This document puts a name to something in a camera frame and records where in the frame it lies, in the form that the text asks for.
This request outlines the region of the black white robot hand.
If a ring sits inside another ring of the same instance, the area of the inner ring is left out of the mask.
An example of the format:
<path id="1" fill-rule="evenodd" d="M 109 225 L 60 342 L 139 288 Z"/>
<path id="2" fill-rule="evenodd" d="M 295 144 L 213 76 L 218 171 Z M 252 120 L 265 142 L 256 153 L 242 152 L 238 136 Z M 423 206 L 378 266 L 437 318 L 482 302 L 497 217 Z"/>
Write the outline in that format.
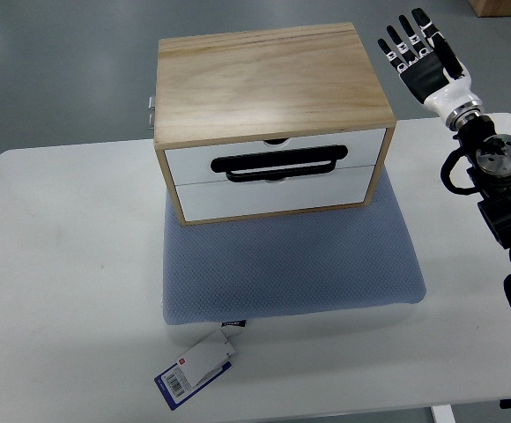
<path id="1" fill-rule="evenodd" d="M 398 17 L 406 37 L 388 26 L 389 40 L 380 38 L 379 48 L 416 101 L 458 131 L 484 113 L 483 102 L 471 91 L 470 73 L 426 12 L 415 8 L 411 16 L 415 26 L 406 16 Z"/>

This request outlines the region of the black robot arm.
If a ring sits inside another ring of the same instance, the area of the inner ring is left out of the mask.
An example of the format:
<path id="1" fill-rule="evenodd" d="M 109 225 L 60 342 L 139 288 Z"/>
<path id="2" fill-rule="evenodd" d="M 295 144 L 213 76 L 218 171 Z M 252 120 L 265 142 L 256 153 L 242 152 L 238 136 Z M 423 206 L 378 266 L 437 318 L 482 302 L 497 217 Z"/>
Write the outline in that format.
<path id="1" fill-rule="evenodd" d="M 488 115 L 472 110 L 451 130 L 459 146 L 441 166 L 444 187 L 460 196 L 479 194 L 478 210 L 511 263 L 511 135 L 500 134 Z"/>

